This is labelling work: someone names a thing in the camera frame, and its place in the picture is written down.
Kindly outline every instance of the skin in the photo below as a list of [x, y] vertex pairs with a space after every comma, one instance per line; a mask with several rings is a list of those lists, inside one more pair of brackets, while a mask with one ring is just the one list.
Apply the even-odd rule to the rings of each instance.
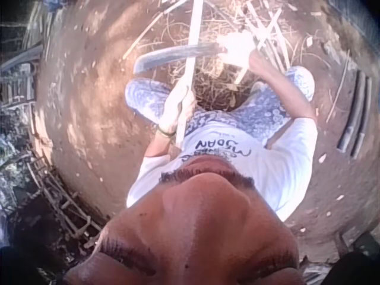
[[[250, 53], [249, 66], [277, 92], [292, 118], [315, 119], [300, 90], [259, 53]], [[188, 118], [193, 99], [182, 102]], [[172, 111], [164, 112], [159, 125], [172, 133], [179, 108], [166, 107]], [[177, 114], [168, 119], [173, 110], [178, 110]], [[157, 132], [145, 156], [165, 155], [169, 145], [170, 138]], [[69, 270], [65, 281], [75, 285], [304, 284], [290, 230], [254, 187], [233, 185], [214, 173], [236, 173], [230, 163], [199, 156], [180, 169], [202, 173], [185, 181], [160, 183], [119, 213], [103, 229], [92, 256]], [[115, 244], [117, 255], [109, 250]]]

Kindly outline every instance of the person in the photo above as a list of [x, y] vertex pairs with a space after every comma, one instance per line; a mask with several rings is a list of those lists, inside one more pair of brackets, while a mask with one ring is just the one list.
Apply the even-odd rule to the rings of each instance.
[[[153, 80], [129, 82], [126, 103], [157, 132], [126, 209], [105, 226], [91, 257], [67, 272], [66, 284], [304, 284], [296, 239], [283, 221], [311, 178], [313, 77], [300, 66], [281, 74], [245, 33], [219, 42], [225, 63], [267, 84], [226, 113], [196, 106], [183, 80], [172, 91]], [[170, 161], [180, 116], [188, 126], [182, 152]]]

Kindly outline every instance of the nose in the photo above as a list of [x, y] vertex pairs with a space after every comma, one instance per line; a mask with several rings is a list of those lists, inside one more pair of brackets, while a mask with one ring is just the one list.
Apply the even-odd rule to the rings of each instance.
[[250, 200], [222, 176], [202, 173], [168, 189], [163, 194], [163, 205], [173, 224], [193, 227], [200, 235], [210, 229], [220, 231], [226, 225], [242, 224]]

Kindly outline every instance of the dirt ground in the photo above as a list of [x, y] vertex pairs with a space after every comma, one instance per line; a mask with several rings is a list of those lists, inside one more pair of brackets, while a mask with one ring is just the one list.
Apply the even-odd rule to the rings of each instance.
[[[214, 2], [225, 5], [229, 1]], [[373, 78], [373, 95], [378, 94], [379, 60], [359, 33], [323, 0], [269, 2], [271, 7], [283, 8], [280, 18], [293, 29], [284, 36], [292, 48], [299, 42], [293, 64], [307, 67], [316, 82], [313, 105], [318, 109], [319, 137], [313, 175], [304, 201], [286, 224], [299, 240], [301, 255], [307, 254], [315, 262], [335, 261], [337, 252], [332, 238], [336, 232], [341, 232], [351, 244], [378, 223], [377, 96], [372, 98], [369, 129], [359, 158], [352, 160], [349, 152], [340, 153], [336, 145], [349, 115], [357, 68]], [[40, 139], [36, 140], [36, 147], [57, 167], [65, 182], [107, 218], [125, 207], [128, 189], [137, 177], [152, 134], [152, 126], [129, 110], [124, 101], [125, 85], [133, 77], [133, 63], [148, 50], [134, 49], [126, 61], [122, 56], [156, 15], [157, 3], [157, 0], [78, 1], [58, 13], [49, 53], [40, 64], [36, 104]], [[253, 3], [260, 6], [258, 0]], [[190, 15], [191, 3], [180, 10]], [[321, 15], [313, 16], [311, 12]], [[145, 43], [161, 34], [164, 27], [163, 18], [147, 34]], [[313, 36], [313, 44], [306, 47], [304, 43], [300, 56], [307, 35]], [[326, 52], [327, 43], [337, 56]], [[348, 49], [353, 62], [333, 116], [326, 123]], [[318, 159], [324, 154], [326, 158], [320, 163]]]

